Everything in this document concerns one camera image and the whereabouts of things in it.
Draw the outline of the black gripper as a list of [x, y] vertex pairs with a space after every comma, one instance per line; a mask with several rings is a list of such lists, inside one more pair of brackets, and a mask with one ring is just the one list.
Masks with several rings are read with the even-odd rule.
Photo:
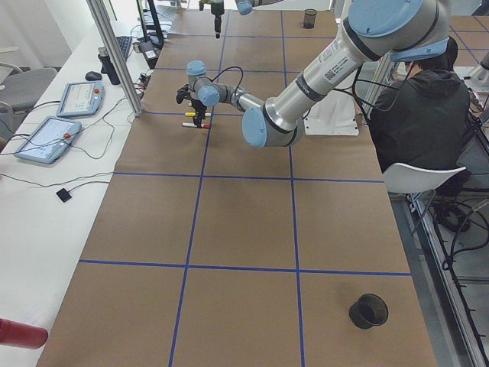
[[195, 113], [193, 114], [193, 124], [196, 127], [205, 128], [206, 106], [198, 99], [191, 99], [190, 104], [195, 110]]
[[199, 10], [203, 11], [205, 5], [210, 6], [211, 14], [214, 19], [215, 38], [219, 39], [222, 32], [222, 16], [225, 13], [225, 6], [222, 0], [199, 0]]

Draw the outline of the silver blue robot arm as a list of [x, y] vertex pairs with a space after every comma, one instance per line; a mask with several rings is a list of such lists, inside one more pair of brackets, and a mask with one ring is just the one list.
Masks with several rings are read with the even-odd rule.
[[[235, 0], [235, 4], [240, 15], [248, 15], [256, 7], [272, 5], [280, 0]], [[222, 0], [200, 0], [198, 1], [199, 11], [204, 11], [205, 6], [210, 6], [210, 12], [214, 16], [215, 38], [219, 39], [222, 33], [222, 16], [225, 14], [225, 4]]]
[[255, 147], [294, 145], [303, 116], [363, 63], [437, 57], [447, 47], [450, 1], [353, 1], [336, 38], [279, 95], [262, 101], [242, 88], [214, 83], [200, 60], [187, 65], [187, 99], [205, 107], [227, 103], [243, 112], [242, 133]]

